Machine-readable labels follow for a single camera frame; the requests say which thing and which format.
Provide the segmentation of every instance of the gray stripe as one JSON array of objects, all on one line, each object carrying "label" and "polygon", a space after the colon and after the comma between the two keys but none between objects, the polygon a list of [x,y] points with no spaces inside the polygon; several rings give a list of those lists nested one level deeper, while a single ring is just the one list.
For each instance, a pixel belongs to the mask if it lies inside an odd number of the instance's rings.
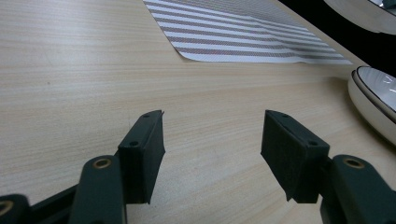
[{"label": "gray stripe", "polygon": [[263,1],[208,1],[208,0],[163,0],[164,2],[181,4],[189,7],[199,7],[209,10],[216,10],[224,13],[233,13],[239,16],[253,16],[257,19],[285,23],[300,26],[283,11],[279,13],[272,4]]},{"label": "gray stripe", "polygon": [[156,18],[155,20],[156,21],[162,21],[162,22],[169,22],[169,23],[173,23],[173,24],[183,24],[183,25],[191,25],[191,26],[199,26],[199,27],[205,27],[205,28],[219,29],[219,30],[237,31],[237,32],[249,33],[249,34],[255,34],[255,35],[273,35],[273,36],[292,38],[292,39],[297,39],[297,40],[304,40],[304,41],[322,43],[322,41],[320,41],[320,40],[313,40],[313,39],[309,39],[309,38],[303,38],[303,37],[297,37],[297,36],[289,36],[289,35],[279,35],[279,34],[273,34],[273,33],[264,32],[264,31],[249,31],[249,30],[244,30],[244,29],[240,29],[240,28],[232,28],[232,27],[217,26],[217,25],[211,25],[211,24],[203,24],[203,23],[192,22],[192,21],[177,21],[177,20],[169,20],[169,19],[163,19],[163,18]]},{"label": "gray stripe", "polygon": [[232,41],[204,40],[204,39],[184,38],[184,37],[174,37],[174,36],[169,36],[168,39],[171,42],[180,42],[180,43],[222,45],[222,46],[230,46],[230,47],[247,47],[247,48],[255,48],[255,49],[292,49],[292,50],[296,50],[296,51],[300,51],[300,52],[316,52],[316,53],[336,54],[335,51],[327,51],[327,50],[321,50],[321,49],[289,48],[289,47],[285,47],[282,45],[251,44],[251,43],[240,43],[240,42],[232,42]]},{"label": "gray stripe", "polygon": [[182,34],[223,36],[223,37],[230,37],[230,38],[236,38],[236,39],[257,40],[257,41],[262,41],[263,43],[265,41],[272,41],[272,42],[277,41],[280,43],[301,45],[301,46],[310,46],[310,47],[315,47],[315,48],[320,48],[320,49],[328,49],[329,48],[328,46],[323,46],[323,45],[279,40],[279,39],[275,39],[275,38],[255,37],[255,36],[247,36],[247,35],[229,35],[229,34],[214,33],[214,32],[208,32],[208,31],[187,30],[187,29],[173,28],[173,27],[161,27],[161,28],[163,29],[163,31],[182,33]]},{"label": "gray stripe", "polygon": [[274,57],[274,58],[300,57],[306,59],[332,59],[332,60],[344,59],[343,57],[300,55],[296,53],[269,53],[269,52],[252,52],[252,51],[218,50],[218,49],[186,49],[186,48],[176,48],[176,49],[180,52],[193,53],[193,54],[207,54],[207,55],[235,55],[235,56],[255,56],[255,57]]},{"label": "gray stripe", "polygon": [[[250,28],[262,28],[262,26],[260,26],[260,25],[251,25],[251,24],[245,24],[245,23],[236,22],[236,21],[222,21],[222,20],[216,20],[216,19],[211,19],[211,18],[206,18],[206,17],[185,15],[185,14],[180,14],[180,13],[175,13],[175,12],[169,12],[169,11],[163,11],[163,10],[157,10],[157,9],[150,9],[149,11],[150,11],[151,13],[158,13],[158,14],[163,14],[163,15],[168,15],[168,16],[177,16],[177,17],[181,17],[181,18],[190,18],[190,19],[193,19],[193,20],[214,21],[214,22],[228,23],[228,24],[232,24],[232,25],[245,26],[245,27],[250,27]],[[256,22],[256,23],[264,24],[264,25],[265,25],[265,23],[263,23],[263,22],[258,22],[258,21],[251,21],[251,22]],[[291,34],[291,35],[305,35],[305,36],[311,36],[311,37],[313,37],[313,35],[312,35],[311,33],[308,33],[308,32],[306,32],[305,34],[302,34],[302,33],[297,33],[297,32],[290,31],[289,27],[287,28],[288,31],[286,31],[286,30],[279,30],[279,29],[271,28],[271,27],[265,27],[265,29],[271,30],[271,31],[276,31],[276,32],[281,32],[281,33],[285,33],[285,34]]]},{"label": "gray stripe", "polygon": [[[175,9],[175,10],[181,10],[181,11],[188,11],[188,12],[193,12],[193,13],[203,13],[202,11],[198,11],[198,10],[194,10],[194,9],[189,9],[189,8],[184,8],[184,7],[171,7],[171,6],[162,5],[162,4],[157,4],[157,3],[151,3],[151,2],[145,2],[145,4],[146,4],[147,6],[153,6],[153,7],[169,8],[169,9]],[[209,15],[209,16],[217,16],[217,17],[219,16],[219,14],[210,13],[210,12],[206,12],[205,14],[206,14],[206,15]],[[238,18],[238,17],[233,17],[233,16],[225,16],[225,15],[221,15],[221,17],[227,18],[227,19],[232,19],[232,20],[238,20],[238,21],[254,21],[254,20],[243,19],[243,18]],[[269,23],[269,22],[263,22],[263,21],[255,21],[255,22],[260,23],[260,24],[264,24],[264,25],[273,25],[273,24],[271,24],[271,23]],[[289,27],[289,26],[285,26],[285,25],[281,25],[281,24],[279,24],[278,26],[279,26],[279,27],[286,28],[286,29],[290,29],[290,30],[301,31],[300,29],[291,28],[291,27]]]}]

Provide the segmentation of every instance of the white bowl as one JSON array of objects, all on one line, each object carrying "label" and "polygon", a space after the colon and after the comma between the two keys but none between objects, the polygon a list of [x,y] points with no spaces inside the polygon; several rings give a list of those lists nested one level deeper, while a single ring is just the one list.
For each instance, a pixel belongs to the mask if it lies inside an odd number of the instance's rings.
[{"label": "white bowl", "polygon": [[324,1],[338,14],[363,29],[375,33],[396,35],[396,15],[386,11],[374,2],[369,0]]},{"label": "white bowl", "polygon": [[363,117],[396,146],[396,78],[362,66],[352,72],[348,90]]}]

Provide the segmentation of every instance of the wood grain surface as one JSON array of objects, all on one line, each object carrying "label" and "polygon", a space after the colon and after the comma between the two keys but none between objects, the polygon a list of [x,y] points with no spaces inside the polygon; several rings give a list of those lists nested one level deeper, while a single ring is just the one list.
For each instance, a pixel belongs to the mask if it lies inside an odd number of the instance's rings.
[{"label": "wood grain surface", "polygon": [[162,109],[166,154],[130,223],[321,223],[287,202],[260,155],[265,109],[370,162],[396,189],[396,150],[360,116],[347,80],[363,65],[199,63],[182,58],[140,0],[8,1],[0,7],[0,195],[30,203],[77,184],[138,117]]}]

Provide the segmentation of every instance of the screw hole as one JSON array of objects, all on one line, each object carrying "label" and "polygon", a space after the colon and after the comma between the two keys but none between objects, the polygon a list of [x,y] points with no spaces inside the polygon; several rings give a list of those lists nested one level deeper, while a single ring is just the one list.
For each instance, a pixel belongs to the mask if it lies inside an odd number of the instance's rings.
[{"label": "screw hole", "polygon": [[361,163],[360,161],[351,159],[351,158],[345,158],[344,159],[344,163],[352,168],[356,168],[356,169],[362,169],[364,168],[364,164]]},{"label": "screw hole", "polygon": [[111,160],[109,159],[99,159],[93,163],[93,167],[96,169],[104,169],[110,166]]},{"label": "screw hole", "polygon": [[137,147],[139,146],[139,142],[133,141],[129,144],[131,147]]},{"label": "screw hole", "polygon": [[318,145],[317,142],[312,141],[312,140],[311,140],[311,141],[308,141],[308,144],[311,145],[311,146],[314,146],[314,147]]},{"label": "screw hole", "polygon": [[2,215],[5,215],[7,212],[9,212],[13,206],[14,206],[14,202],[12,202],[12,201],[0,202],[0,217]]}]

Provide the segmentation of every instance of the striped paper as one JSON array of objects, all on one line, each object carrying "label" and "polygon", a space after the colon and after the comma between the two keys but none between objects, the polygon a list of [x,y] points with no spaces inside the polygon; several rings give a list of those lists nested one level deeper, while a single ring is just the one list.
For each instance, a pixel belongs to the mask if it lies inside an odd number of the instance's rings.
[{"label": "striped paper", "polygon": [[144,0],[184,57],[201,62],[351,64],[269,0]]}]

